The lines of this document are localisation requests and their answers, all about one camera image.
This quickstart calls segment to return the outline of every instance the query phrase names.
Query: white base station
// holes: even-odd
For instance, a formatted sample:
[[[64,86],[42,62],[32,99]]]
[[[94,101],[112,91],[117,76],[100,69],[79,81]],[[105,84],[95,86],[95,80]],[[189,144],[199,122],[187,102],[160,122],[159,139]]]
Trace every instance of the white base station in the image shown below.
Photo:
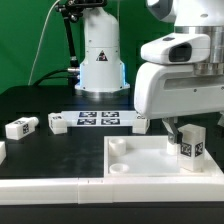
[[[126,151],[112,156],[116,138]],[[224,201],[224,175],[207,152],[202,172],[189,172],[166,144],[167,136],[105,137],[104,178],[1,180],[0,204]],[[110,172],[114,164],[127,166]]]

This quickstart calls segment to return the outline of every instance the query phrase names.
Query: black table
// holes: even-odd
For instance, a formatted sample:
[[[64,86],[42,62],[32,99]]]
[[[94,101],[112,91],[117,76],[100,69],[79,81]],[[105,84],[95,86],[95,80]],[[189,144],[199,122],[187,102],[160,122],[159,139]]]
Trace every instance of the black table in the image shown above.
[[[130,96],[96,101],[75,96],[66,86],[20,86],[1,94],[0,105],[0,141],[6,141],[7,148],[0,179],[103,177],[104,136],[134,135],[131,127],[68,128],[68,133],[54,135],[47,118],[61,111],[134,110],[133,91]],[[32,116],[40,122],[34,133],[19,141],[5,138],[5,124]],[[206,148],[223,169],[224,140],[216,136],[219,118],[218,113],[186,116],[178,125],[206,127]],[[161,120],[151,121],[147,135],[166,134]],[[224,203],[0,206],[1,223],[21,217],[21,223],[223,223]]]

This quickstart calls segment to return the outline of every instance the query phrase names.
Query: white cube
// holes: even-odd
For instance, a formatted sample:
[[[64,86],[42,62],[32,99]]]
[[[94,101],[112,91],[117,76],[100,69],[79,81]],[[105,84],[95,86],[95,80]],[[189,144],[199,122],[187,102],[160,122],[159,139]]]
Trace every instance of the white cube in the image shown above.
[[[35,131],[35,126],[39,123],[36,117],[22,117],[5,126],[6,137],[8,139],[19,140]]]
[[[0,165],[6,157],[5,142],[0,142]]]
[[[202,171],[206,129],[188,124],[178,130],[183,133],[182,144],[178,153],[179,166],[193,172]]]
[[[140,114],[136,114],[133,120],[132,133],[145,134],[149,128],[150,120],[142,117]]]
[[[61,113],[51,113],[48,115],[49,127],[56,134],[63,134],[68,132],[67,122]]]

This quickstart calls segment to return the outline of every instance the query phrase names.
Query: warning label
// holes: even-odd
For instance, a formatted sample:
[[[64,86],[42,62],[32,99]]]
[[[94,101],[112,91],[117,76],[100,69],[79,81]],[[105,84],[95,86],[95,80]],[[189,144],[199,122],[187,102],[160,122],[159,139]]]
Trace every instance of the warning label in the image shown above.
[[[100,52],[100,55],[98,56],[97,61],[108,61],[104,51]]]

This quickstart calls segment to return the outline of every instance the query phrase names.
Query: green wall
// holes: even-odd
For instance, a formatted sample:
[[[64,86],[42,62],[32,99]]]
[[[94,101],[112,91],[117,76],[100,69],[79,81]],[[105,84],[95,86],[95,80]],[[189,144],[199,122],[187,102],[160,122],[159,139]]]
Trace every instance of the green wall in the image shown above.
[[[55,0],[3,1],[0,20],[0,93],[7,88],[27,85],[46,15]],[[117,16],[117,1],[108,0],[106,11]],[[84,57],[83,24],[72,24],[77,55]],[[121,59],[126,79],[134,84],[144,62],[140,48],[145,42],[172,32],[172,25],[157,21],[145,7],[145,0],[120,1]],[[69,66],[69,53],[63,20],[52,12],[35,67],[33,81],[44,74]],[[58,80],[45,84],[66,84]]]

